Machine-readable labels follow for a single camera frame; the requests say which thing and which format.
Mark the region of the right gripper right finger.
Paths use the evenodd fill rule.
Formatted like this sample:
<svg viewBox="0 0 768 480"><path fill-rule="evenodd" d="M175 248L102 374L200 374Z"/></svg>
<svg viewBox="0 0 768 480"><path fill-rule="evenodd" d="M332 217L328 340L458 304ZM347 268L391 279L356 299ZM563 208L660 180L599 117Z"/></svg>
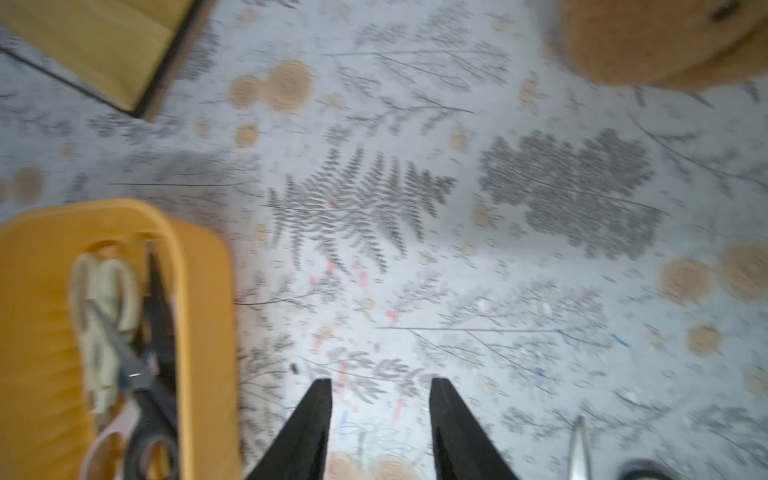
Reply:
<svg viewBox="0 0 768 480"><path fill-rule="evenodd" d="M450 380L432 379L429 410L437 479L518 480Z"/></svg>

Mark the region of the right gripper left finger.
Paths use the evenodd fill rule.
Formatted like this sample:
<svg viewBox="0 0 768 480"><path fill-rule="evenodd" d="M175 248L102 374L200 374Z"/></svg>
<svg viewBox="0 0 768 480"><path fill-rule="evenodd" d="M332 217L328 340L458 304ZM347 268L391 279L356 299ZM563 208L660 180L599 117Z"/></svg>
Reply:
<svg viewBox="0 0 768 480"><path fill-rule="evenodd" d="M332 382L315 380L247 480L321 480L332 417Z"/></svg>

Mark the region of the large black scissors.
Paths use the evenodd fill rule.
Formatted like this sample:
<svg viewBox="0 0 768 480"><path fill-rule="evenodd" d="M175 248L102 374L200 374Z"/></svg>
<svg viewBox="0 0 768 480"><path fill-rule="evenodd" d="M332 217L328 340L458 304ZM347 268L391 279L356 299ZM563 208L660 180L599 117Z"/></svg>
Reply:
<svg viewBox="0 0 768 480"><path fill-rule="evenodd" d="M178 479L181 459L174 324L155 253L147 254L147 264L148 296L144 301L144 318L150 328L149 358L155 365L146 365L143 371L133 372L129 380L140 415L126 448L123 475L126 479L148 479L155 450L161 449L168 464L168 472L161 477Z"/></svg>

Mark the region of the pink handled scissors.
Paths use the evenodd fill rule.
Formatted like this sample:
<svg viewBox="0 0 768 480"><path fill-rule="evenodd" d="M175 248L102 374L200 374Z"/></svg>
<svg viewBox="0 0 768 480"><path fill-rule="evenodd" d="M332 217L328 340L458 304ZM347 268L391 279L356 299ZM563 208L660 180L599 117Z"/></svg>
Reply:
<svg viewBox="0 0 768 480"><path fill-rule="evenodd" d="M128 398L86 451L77 479L124 479L127 444L138 420L138 406L132 398Z"/></svg>

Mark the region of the yellow storage tray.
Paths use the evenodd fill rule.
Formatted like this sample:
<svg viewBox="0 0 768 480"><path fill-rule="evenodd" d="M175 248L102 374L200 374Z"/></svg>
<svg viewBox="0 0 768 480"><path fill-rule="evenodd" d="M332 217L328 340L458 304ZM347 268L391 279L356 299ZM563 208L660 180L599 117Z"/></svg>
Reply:
<svg viewBox="0 0 768 480"><path fill-rule="evenodd" d="M96 427L69 314L76 257L111 246L137 273L156 241L174 306L181 475L242 472L229 248L210 230L137 200L38 209L1 227L1 475L74 479Z"/></svg>

